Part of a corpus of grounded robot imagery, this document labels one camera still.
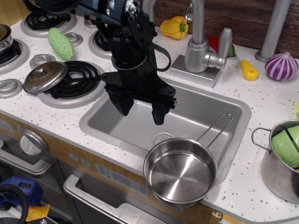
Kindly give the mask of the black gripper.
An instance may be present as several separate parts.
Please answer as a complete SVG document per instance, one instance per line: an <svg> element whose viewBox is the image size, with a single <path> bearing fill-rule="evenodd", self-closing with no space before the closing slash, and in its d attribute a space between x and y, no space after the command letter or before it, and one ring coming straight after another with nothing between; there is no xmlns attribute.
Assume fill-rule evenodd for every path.
<svg viewBox="0 0 299 224"><path fill-rule="evenodd" d="M155 51L164 54L169 63L164 68L158 68ZM130 63L120 62L112 58L116 72L106 72L101 80L106 83L105 89L111 102L118 112L127 116L134 105L134 99L152 104L152 116L155 124L162 125L170 109L174 109L176 99L175 89L162 81L158 71L167 71L171 65L168 51L156 44L150 44L139 60Z"/></svg>

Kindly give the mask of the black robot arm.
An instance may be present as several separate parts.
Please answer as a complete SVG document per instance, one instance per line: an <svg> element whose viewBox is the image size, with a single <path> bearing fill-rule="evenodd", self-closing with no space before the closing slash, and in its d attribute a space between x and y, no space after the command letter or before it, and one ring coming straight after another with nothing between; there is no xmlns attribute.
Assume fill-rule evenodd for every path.
<svg viewBox="0 0 299 224"><path fill-rule="evenodd" d="M122 115L128 115L135 100L152 105L155 124L176 104L175 89L160 79L155 52L167 54L156 45L155 24L137 0L27 0L32 12L54 15L71 13L95 22L112 53L114 72L101 75L110 100Z"/></svg>

